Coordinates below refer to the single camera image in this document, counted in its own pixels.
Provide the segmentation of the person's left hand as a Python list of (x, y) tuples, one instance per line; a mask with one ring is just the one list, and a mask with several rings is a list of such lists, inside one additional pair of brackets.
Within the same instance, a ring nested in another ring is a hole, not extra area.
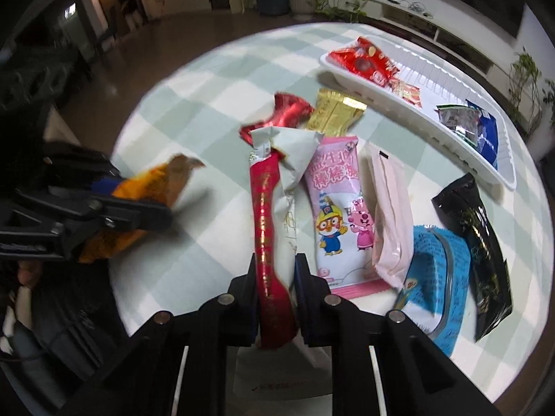
[(22, 286), (33, 288), (40, 276), (40, 260), (21, 260), (19, 262), (18, 281)]

